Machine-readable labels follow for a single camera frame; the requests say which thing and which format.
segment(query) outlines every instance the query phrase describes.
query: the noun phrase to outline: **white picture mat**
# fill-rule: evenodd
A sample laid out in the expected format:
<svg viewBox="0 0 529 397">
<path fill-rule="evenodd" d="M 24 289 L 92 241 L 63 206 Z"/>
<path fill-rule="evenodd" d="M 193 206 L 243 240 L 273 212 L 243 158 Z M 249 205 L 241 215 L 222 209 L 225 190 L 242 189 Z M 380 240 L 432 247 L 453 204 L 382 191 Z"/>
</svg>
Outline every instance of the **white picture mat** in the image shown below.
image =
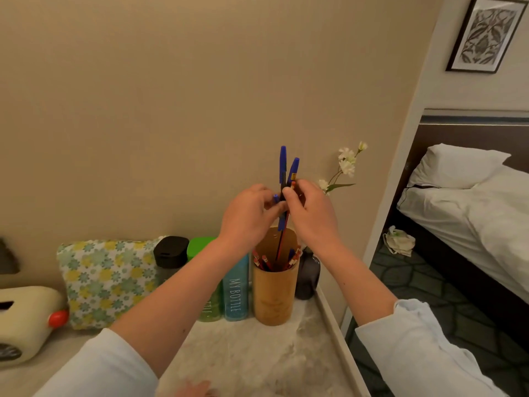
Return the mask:
<svg viewBox="0 0 529 397">
<path fill-rule="evenodd" d="M 466 25 L 465 33 L 463 33 L 463 38 L 460 41 L 458 52 L 455 55 L 454 62 L 452 63 L 451 68 L 452 69 L 463 69 L 463 70 L 477 70 L 477 71 L 485 71 L 485 72 L 492 72 L 495 71 L 498 67 L 501 56 L 505 52 L 505 49 L 509 45 L 509 41 L 511 40 L 512 34 L 518 24 L 518 21 L 520 20 L 520 16 L 522 14 L 522 11 L 524 10 L 525 5 L 511 2 L 511 1 L 500 1 L 500 0 L 477 0 L 476 4 L 473 7 L 472 14 L 470 15 L 470 19 Z M 511 28 L 509 29 L 509 33 L 505 37 L 503 44 L 501 45 L 501 48 L 498 53 L 498 57 L 494 61 L 494 64 L 492 65 L 483 65 L 478 63 L 466 63 L 461 62 L 459 60 L 459 56 L 461 55 L 461 52 L 463 50 L 463 47 L 465 46 L 466 38 L 468 37 L 468 34 L 470 32 L 470 27 L 472 26 L 472 22 L 474 22 L 474 19 L 476 18 L 476 13 L 479 10 L 483 9 L 496 9 L 496 8 L 502 8 L 502 9 L 509 9 L 511 11 L 516 11 L 516 16 L 514 18 L 514 21 L 512 22 Z"/>
</svg>

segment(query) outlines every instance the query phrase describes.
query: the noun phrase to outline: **hand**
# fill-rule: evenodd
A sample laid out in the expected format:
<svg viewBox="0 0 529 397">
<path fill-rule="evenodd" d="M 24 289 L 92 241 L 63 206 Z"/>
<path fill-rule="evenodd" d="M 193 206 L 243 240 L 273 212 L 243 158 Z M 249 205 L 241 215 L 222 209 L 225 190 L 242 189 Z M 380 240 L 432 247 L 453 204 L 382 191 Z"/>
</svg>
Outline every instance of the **hand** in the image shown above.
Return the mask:
<svg viewBox="0 0 529 397">
<path fill-rule="evenodd" d="M 334 209 L 328 196 L 312 182 L 300 179 L 296 184 L 305 195 L 305 206 L 293 189 L 283 188 L 296 233 L 322 257 L 326 250 L 341 244 Z"/>
<path fill-rule="evenodd" d="M 229 204 L 222 217 L 218 238 L 226 241 L 238 253 L 248 253 L 265 237 L 274 220 L 286 210 L 285 201 L 274 205 L 274 193 L 267 187 L 252 185 Z"/>
<path fill-rule="evenodd" d="M 203 381 L 193 386 L 193 383 L 186 380 L 186 386 L 178 390 L 175 397 L 218 397 L 218 393 L 215 390 L 209 388 L 211 382 Z"/>
</svg>

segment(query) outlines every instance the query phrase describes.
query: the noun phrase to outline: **green lid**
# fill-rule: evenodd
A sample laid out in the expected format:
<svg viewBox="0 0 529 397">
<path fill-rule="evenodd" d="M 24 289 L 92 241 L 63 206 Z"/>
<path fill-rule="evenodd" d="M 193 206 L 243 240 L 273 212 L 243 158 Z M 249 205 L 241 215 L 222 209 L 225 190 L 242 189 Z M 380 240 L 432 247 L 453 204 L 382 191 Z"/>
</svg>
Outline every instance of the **green lid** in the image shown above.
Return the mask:
<svg viewBox="0 0 529 397">
<path fill-rule="evenodd" d="M 216 237 L 197 237 L 189 241 L 189 245 L 187 246 L 187 261 L 198 255 L 198 253 L 215 238 Z"/>
</svg>

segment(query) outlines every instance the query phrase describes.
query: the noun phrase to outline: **framed artwork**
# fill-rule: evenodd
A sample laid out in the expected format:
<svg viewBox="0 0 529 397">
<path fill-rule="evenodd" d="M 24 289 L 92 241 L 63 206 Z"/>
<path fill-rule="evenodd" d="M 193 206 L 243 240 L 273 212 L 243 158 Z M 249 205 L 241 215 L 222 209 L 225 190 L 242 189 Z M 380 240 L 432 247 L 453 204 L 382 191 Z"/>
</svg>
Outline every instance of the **framed artwork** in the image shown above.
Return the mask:
<svg viewBox="0 0 529 397">
<path fill-rule="evenodd" d="M 527 3 L 471 0 L 446 71 L 496 73 Z"/>
</svg>

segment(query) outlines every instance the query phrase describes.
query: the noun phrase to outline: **yellow flower print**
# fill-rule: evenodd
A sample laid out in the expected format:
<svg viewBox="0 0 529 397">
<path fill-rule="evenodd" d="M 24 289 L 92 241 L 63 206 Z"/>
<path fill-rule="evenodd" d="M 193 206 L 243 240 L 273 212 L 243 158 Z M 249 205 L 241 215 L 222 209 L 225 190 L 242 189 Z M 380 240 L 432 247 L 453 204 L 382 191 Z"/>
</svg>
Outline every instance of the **yellow flower print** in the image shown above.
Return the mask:
<svg viewBox="0 0 529 397">
<path fill-rule="evenodd" d="M 81 286 L 81 288 L 79 289 L 79 295 L 85 299 L 88 299 L 92 296 L 87 286 Z"/>
<path fill-rule="evenodd" d="M 143 261 L 148 265 L 154 265 L 155 264 L 155 257 L 152 254 L 152 252 L 147 252 L 145 255 L 143 255 Z"/>
<path fill-rule="evenodd" d="M 76 242 L 72 247 L 74 251 L 80 251 L 86 246 L 87 242 Z"/>
<path fill-rule="evenodd" d="M 90 267 L 92 265 L 92 260 L 90 259 L 90 256 L 83 256 L 81 258 L 81 264 L 86 268 Z"/>
<path fill-rule="evenodd" d="M 114 259 L 114 264 L 117 266 L 117 267 L 121 267 L 123 266 L 123 254 L 120 253 L 119 255 L 116 255 L 116 258 Z"/>
<path fill-rule="evenodd" d="M 103 309 L 110 309 L 112 307 L 112 301 L 111 300 L 101 300 L 99 303 L 99 307 Z"/>
<path fill-rule="evenodd" d="M 117 241 L 106 241 L 105 242 L 105 249 L 109 250 L 109 251 L 112 251 L 112 250 L 116 249 L 116 244 L 117 244 Z"/>
<path fill-rule="evenodd" d="M 150 280 L 145 283 L 145 290 L 152 293 L 156 288 L 156 283 L 154 280 Z"/>
<path fill-rule="evenodd" d="M 101 281 L 109 281 L 112 276 L 112 270 L 110 269 L 103 269 L 99 273 L 99 280 Z"/>
<path fill-rule="evenodd" d="M 115 287 L 112 287 L 111 292 L 112 294 L 117 295 L 117 296 L 120 296 L 121 294 L 123 294 L 123 290 L 120 285 L 116 285 Z"/>
<path fill-rule="evenodd" d="M 145 248 L 146 242 L 135 242 L 134 243 L 134 249 L 143 249 Z"/>
<path fill-rule="evenodd" d="M 69 270 L 66 272 L 66 280 L 77 281 L 81 273 L 78 270 Z"/>
<path fill-rule="evenodd" d="M 79 306 L 81 305 L 78 301 L 76 300 L 70 300 L 68 302 L 68 305 L 70 306 L 70 312 L 76 312 L 79 310 Z"/>
<path fill-rule="evenodd" d="M 143 300 L 143 295 L 135 295 L 132 297 L 132 302 L 136 305 L 139 301 Z"/>
<path fill-rule="evenodd" d="M 132 278 L 140 278 L 141 276 L 143 276 L 143 269 L 141 267 L 135 267 L 131 270 Z"/>
<path fill-rule="evenodd" d="M 91 313 L 87 313 L 86 315 L 83 315 L 83 322 L 85 324 L 92 324 L 93 321 L 94 321 L 94 317 L 92 316 Z"/>
</svg>

